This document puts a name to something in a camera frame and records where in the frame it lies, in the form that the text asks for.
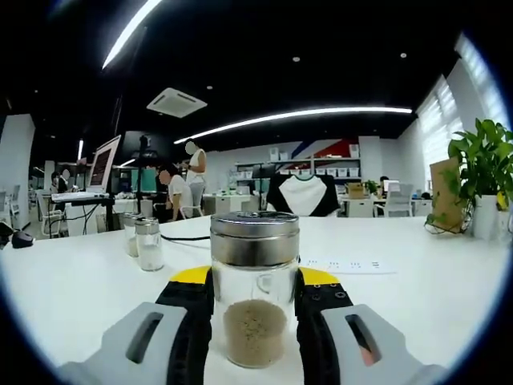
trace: curved light strip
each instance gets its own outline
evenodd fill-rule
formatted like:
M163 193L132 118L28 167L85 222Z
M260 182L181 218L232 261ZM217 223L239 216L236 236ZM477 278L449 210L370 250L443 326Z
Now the curved light strip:
M109 55L105 59L105 63L103 63L102 69L105 68L107 64L116 57L116 55L121 51L121 48L124 47L125 43L130 38L131 34L134 33L134 30L137 28L137 26L144 20L144 18L146 18L146 16L148 16L153 8L159 5L161 1L162 0L147 0L147 2L137 11L135 16L131 19L127 26L125 26L125 29L123 32L121 32L121 35L115 41L111 52L109 52Z
M278 119L287 119L292 118L294 116L307 116L307 115L321 115L321 114L338 114L343 112L394 112L398 114L411 114L411 110L409 108L394 108L394 107L335 107L335 108L318 108L315 110L304 110L304 111L295 111L295 112L286 112L285 114L278 115L270 115L264 116L263 118L256 118L251 120L245 120L244 122L229 124L228 126L213 128L212 130L208 130L205 132L200 132L199 134L195 134L192 136L188 136L187 138L182 138L173 142L174 144L183 143L189 139L200 138L201 136L206 136L210 134L215 134L216 132L230 130L232 128L249 126L250 124L257 124L262 122L268 122L270 120L278 120Z

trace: woman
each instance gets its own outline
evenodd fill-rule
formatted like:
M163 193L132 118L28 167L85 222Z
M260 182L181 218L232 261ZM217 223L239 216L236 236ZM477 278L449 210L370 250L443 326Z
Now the woman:
M159 181L168 187L168 201L166 210L172 209L172 221L184 219L180 207L192 206L191 189L185 183L184 178L178 173L178 169L172 164L165 164L159 170ZM192 216L191 209L183 209L186 217Z
M194 206L201 205L201 198L205 190L205 171L207 169L207 154L193 141L185 144L185 152L191 156L189 163L183 162L181 167L186 168L186 182L191 188L192 203Z

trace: person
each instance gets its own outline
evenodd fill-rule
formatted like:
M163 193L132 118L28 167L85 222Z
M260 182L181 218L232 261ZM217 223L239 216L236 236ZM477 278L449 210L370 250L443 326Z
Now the person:
M64 169L63 173L59 177L59 184L57 187L58 193L65 193L68 191L67 181L70 179L70 170L67 168Z
M382 199L385 199L386 198L386 191L385 191L385 180L390 180L390 178L388 176L381 176L379 178L379 196L382 198ZM383 216L385 215L385 210L383 210L382 208L380 207L377 207L376 210L378 211L378 216Z
M386 198L385 180L390 180L390 178L388 176L382 176L379 178L379 193L382 198Z
M173 164L164 164L159 169L159 181L168 187L166 210L172 209L172 221L184 219L180 207L192 206L191 188ZM183 209L186 217L192 217L192 209Z
M189 140L185 144L185 152L191 156L190 161L183 162L181 167L186 168L186 181L191 188L192 203L194 206L201 206L203 192L205 190L205 171L207 169L207 154L205 151Z
M56 171L52 172L51 173L51 186L50 186L50 191L52 194L56 194L59 192L59 179L60 179L60 174Z

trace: cardboard box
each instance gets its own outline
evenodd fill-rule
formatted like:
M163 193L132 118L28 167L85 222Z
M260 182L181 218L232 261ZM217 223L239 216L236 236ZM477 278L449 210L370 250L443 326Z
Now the cardboard box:
M350 199L363 199L365 196L363 191L363 184L361 183L348 183L347 189Z

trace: spice jar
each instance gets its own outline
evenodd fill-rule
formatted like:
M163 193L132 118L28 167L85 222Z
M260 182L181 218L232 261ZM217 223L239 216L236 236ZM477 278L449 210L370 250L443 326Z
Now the spice jar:
M234 212L211 219L214 317L228 359L267 367L284 352L293 316L299 220L275 212Z
M135 221L144 218L143 214L126 213L123 218L125 227L125 250L131 257L137 257L137 242L135 240Z
M142 270L162 269L162 246L160 244L159 222L155 218L140 218L135 221L135 238L139 265Z

